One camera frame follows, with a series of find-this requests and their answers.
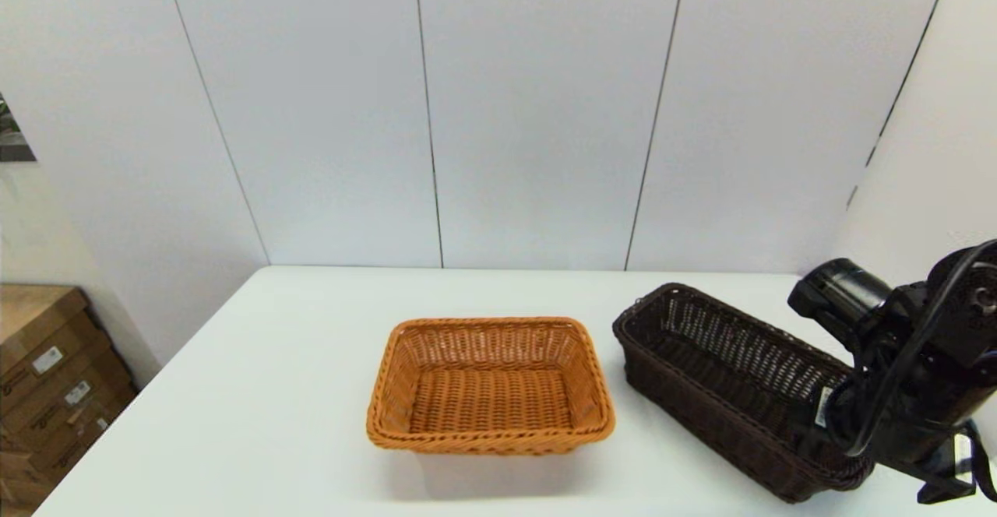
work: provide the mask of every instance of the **cardboard box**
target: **cardboard box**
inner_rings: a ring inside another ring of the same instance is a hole
[[[134,398],[131,385],[126,385],[115,390],[110,399],[90,400],[38,451],[0,452],[2,475],[5,479],[54,487]]]
[[[38,507],[52,493],[53,486],[0,478],[0,499],[25,507]]]
[[[0,286],[0,368],[13,368],[85,307],[75,287]]]
[[[89,367],[80,368],[80,364]],[[102,389],[120,389],[129,380],[125,365],[111,350],[107,337],[100,335],[95,343],[35,389],[28,399],[5,414],[0,421],[0,435],[22,450],[38,450],[55,429],[85,406],[84,402],[90,396]]]
[[[49,375],[96,342],[99,335],[100,330],[90,316],[79,312],[14,365],[4,365],[0,375],[0,414],[17,406]]]

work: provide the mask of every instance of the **white tabletop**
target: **white tabletop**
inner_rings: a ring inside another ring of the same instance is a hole
[[[854,492],[787,505],[624,380],[611,323],[681,282],[847,360],[786,305],[794,276],[720,273],[261,269],[111,425],[36,513],[69,516],[993,515],[982,495],[916,506],[877,467]],[[391,329],[421,316],[567,315],[587,326],[616,431],[545,457],[417,455],[365,433]]]

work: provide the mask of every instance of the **rectangular basket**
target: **rectangular basket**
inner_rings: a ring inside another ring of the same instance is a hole
[[[566,453],[606,438],[613,408],[571,318],[422,318],[398,325],[367,436],[424,453]]]
[[[798,452],[791,414],[848,373],[829,354],[677,283],[638,300],[613,332],[627,382],[780,499],[855,489],[872,472],[872,460],[827,442]]]

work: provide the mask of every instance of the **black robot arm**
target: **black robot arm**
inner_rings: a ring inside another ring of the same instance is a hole
[[[854,369],[815,410],[826,435],[926,482],[918,501],[972,495],[997,501],[970,419],[997,390],[997,240],[955,251],[926,282],[893,289],[848,261],[814,269],[790,306],[829,330]]]

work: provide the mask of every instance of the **sticker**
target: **sticker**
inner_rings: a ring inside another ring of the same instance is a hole
[[[955,448],[955,479],[967,484],[973,483],[973,442],[962,433],[952,438]]]
[[[38,374],[42,375],[44,372],[49,371],[53,365],[57,364],[62,357],[63,355],[62,352],[59,351],[59,348],[53,346],[50,347],[46,353],[39,355],[39,357],[35,361],[32,361],[31,364],[32,367],[35,367],[35,371],[38,371]]]
[[[829,389],[829,387],[823,387],[820,392],[820,401],[816,404],[816,415],[813,417],[813,423],[818,424],[820,427],[827,428],[827,420],[825,419],[825,413],[827,411],[827,399],[830,398],[830,393],[834,389]]]
[[[90,392],[90,383],[81,380],[78,385],[72,387],[72,390],[68,394],[65,394],[65,403],[69,406],[75,406],[83,397]]]

